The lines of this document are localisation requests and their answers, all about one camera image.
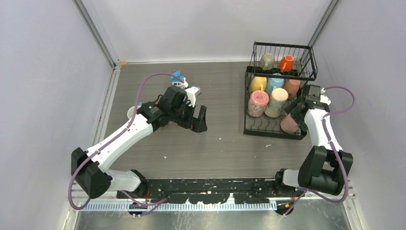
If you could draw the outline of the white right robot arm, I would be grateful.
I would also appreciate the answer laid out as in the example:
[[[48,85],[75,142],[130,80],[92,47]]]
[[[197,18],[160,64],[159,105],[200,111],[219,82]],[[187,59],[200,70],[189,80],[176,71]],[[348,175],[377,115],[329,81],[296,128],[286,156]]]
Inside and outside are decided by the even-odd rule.
[[[343,150],[335,137],[330,122],[331,101],[325,92],[320,86],[305,85],[301,95],[285,109],[282,131],[308,132],[313,146],[300,169],[276,172],[273,190],[278,196],[291,195],[297,188],[335,196],[348,190],[353,156]]]

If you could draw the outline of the pink faceted mug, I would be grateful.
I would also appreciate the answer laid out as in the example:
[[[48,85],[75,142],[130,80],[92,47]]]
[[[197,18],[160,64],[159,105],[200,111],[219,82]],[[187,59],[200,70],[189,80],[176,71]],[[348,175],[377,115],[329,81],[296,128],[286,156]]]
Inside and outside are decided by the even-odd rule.
[[[291,114],[286,115],[286,117],[281,121],[280,127],[283,132],[288,134],[293,134],[300,129],[299,125],[292,118]]]

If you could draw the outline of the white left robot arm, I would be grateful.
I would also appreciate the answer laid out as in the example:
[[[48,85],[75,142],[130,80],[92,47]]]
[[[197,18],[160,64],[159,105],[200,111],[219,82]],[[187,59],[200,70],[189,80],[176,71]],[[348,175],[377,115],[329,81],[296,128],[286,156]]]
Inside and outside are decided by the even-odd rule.
[[[71,174],[90,199],[96,199],[107,191],[128,191],[135,198],[142,198],[147,186],[141,174],[135,170],[116,171],[110,166],[131,146],[159,128],[173,122],[196,133],[207,131],[202,105],[198,117],[194,117],[196,97],[200,88],[182,89],[170,86],[155,102],[145,102],[135,109],[135,117],[106,139],[82,150],[76,148],[71,154]]]

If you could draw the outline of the pink patterned mug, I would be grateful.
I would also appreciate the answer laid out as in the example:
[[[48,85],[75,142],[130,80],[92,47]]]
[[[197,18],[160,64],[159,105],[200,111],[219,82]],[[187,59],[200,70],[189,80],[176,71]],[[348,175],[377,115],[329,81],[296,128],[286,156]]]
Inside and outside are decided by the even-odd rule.
[[[269,96],[265,91],[253,91],[250,94],[247,111],[251,117],[260,117],[269,103]]]

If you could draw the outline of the tall cream dragon mug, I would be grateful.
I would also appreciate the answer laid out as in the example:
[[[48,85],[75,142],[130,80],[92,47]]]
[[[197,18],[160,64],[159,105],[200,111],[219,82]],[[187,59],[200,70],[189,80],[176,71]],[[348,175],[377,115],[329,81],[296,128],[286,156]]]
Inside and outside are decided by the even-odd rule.
[[[281,115],[282,107],[288,99],[288,93],[283,88],[276,88],[270,95],[270,101],[264,111],[268,117],[276,118]]]

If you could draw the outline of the blue floral mug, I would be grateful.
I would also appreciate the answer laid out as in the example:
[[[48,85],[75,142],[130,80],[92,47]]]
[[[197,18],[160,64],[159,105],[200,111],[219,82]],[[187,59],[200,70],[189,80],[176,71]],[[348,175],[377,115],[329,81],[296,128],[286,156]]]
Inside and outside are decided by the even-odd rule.
[[[132,106],[128,109],[127,111],[127,118],[128,119],[132,119],[133,115],[135,114],[135,120],[142,118],[143,116],[141,114],[138,113],[138,109],[141,108],[141,106],[143,105],[142,102],[140,102],[137,107],[135,108],[135,106]]]

